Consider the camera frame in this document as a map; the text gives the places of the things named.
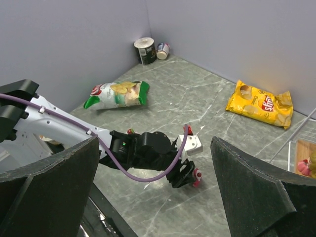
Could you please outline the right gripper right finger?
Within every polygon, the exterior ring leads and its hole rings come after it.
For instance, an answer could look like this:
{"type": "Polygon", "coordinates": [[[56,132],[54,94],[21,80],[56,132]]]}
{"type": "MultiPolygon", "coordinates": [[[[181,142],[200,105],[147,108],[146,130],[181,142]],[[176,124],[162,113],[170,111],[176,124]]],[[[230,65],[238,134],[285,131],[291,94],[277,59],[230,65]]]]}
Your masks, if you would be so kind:
{"type": "Polygon", "coordinates": [[[233,237],[314,237],[316,181],[214,136],[213,166],[233,237]]]}

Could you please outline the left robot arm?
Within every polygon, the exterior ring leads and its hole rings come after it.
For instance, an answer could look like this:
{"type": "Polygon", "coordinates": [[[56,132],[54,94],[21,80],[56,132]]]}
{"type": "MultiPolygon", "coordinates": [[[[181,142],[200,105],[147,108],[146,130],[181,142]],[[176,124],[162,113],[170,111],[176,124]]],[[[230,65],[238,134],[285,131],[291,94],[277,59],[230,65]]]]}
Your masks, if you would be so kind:
{"type": "Polygon", "coordinates": [[[110,131],[89,124],[37,94],[38,84],[29,79],[0,88],[0,167],[20,168],[55,154],[51,142],[76,145],[92,136],[99,139],[100,163],[128,174],[130,168],[156,170],[153,178],[134,177],[149,183],[166,177],[174,188],[197,186],[202,174],[188,156],[202,148],[188,125],[171,141],[156,131],[138,134],[110,131]]]}

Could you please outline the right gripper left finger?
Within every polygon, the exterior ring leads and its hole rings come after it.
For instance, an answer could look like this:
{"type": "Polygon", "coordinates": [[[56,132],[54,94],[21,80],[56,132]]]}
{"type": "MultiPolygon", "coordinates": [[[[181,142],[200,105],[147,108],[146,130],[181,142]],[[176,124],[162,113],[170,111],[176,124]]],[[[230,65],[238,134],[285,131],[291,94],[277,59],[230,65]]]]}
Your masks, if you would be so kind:
{"type": "Polygon", "coordinates": [[[99,140],[0,175],[2,237],[75,237],[99,162],[99,140]]]}

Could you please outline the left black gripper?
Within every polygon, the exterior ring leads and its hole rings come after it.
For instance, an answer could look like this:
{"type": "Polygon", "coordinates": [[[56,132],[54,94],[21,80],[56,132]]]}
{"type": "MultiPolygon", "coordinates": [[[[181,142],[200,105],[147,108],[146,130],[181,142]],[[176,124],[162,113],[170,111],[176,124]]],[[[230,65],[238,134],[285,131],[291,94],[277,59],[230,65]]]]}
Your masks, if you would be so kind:
{"type": "Polygon", "coordinates": [[[173,188],[180,188],[184,185],[192,184],[195,181],[195,164],[186,159],[184,163],[177,161],[173,169],[166,175],[167,180],[173,188]]]}

